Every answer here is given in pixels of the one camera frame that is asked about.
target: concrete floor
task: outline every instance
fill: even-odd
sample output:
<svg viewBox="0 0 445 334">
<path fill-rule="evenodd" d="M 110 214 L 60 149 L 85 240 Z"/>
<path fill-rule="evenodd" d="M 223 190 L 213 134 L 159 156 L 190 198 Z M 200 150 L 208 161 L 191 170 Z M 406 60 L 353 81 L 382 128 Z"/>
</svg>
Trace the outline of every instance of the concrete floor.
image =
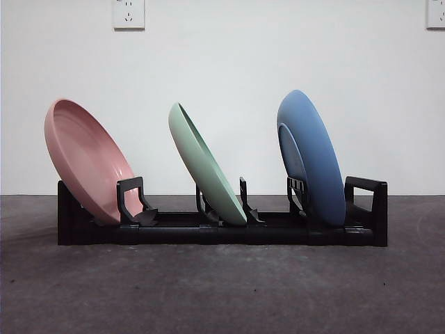
<svg viewBox="0 0 445 334">
<path fill-rule="evenodd" d="M 56 197 L 1 197 L 3 334 L 444 333 L 444 282 L 445 196 L 390 197 L 388 248 L 57 246 Z"/>
</svg>

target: pink plate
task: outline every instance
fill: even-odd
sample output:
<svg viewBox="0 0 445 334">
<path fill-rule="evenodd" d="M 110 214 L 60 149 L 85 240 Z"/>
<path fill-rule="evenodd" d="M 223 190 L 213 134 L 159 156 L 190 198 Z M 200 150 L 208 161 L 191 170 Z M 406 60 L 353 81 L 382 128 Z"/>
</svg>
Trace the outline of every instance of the pink plate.
<svg viewBox="0 0 445 334">
<path fill-rule="evenodd" d="M 119 224 L 116 182 L 134 174 L 99 122 L 73 101 L 57 100 L 44 120 L 44 137 L 73 196 L 104 225 Z M 125 205 L 133 216 L 142 211 L 137 189 L 125 193 Z"/>
</svg>

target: plate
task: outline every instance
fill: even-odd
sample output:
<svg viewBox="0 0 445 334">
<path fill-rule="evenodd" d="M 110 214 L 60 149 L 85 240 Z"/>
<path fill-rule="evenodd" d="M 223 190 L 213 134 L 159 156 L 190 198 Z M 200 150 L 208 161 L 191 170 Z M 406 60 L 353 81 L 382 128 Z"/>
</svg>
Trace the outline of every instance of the plate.
<svg viewBox="0 0 445 334">
<path fill-rule="evenodd" d="M 303 92 L 294 90 L 284 98 L 277 127 L 287 175 L 306 182 L 311 213 L 342 226 L 346 202 L 339 164 L 325 125 Z"/>
<path fill-rule="evenodd" d="M 233 225 L 245 225 L 247 218 L 233 189 L 179 103 L 174 104 L 170 110 L 168 126 L 179 155 L 209 204 L 224 221 Z"/>
<path fill-rule="evenodd" d="M 102 224 L 119 224 L 116 183 L 134 174 L 105 129 L 77 103 L 57 100 L 45 118 L 44 136 L 72 195 Z M 125 205 L 133 216 L 142 211 L 137 189 L 125 193 Z"/>
</svg>

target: blue plate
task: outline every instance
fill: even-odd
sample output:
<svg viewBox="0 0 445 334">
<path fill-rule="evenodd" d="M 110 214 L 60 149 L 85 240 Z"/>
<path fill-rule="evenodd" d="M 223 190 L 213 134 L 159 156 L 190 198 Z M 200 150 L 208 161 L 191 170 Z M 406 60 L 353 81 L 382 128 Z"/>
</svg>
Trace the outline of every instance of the blue plate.
<svg viewBox="0 0 445 334">
<path fill-rule="evenodd" d="M 299 90 L 290 92 L 278 109 L 277 126 L 287 175 L 306 182 L 310 213 L 342 226 L 346 202 L 339 164 L 315 106 Z"/>
</svg>

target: wall socket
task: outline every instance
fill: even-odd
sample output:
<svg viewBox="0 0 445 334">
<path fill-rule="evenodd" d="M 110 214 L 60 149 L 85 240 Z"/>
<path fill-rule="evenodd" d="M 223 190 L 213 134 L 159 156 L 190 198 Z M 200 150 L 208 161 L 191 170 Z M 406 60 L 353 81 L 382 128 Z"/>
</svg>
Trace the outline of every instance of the wall socket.
<svg viewBox="0 0 445 334">
<path fill-rule="evenodd" d="M 145 29 L 145 0 L 113 0 L 114 29 Z"/>
<path fill-rule="evenodd" d="M 426 1 L 426 28 L 445 29 L 445 0 Z"/>
</svg>

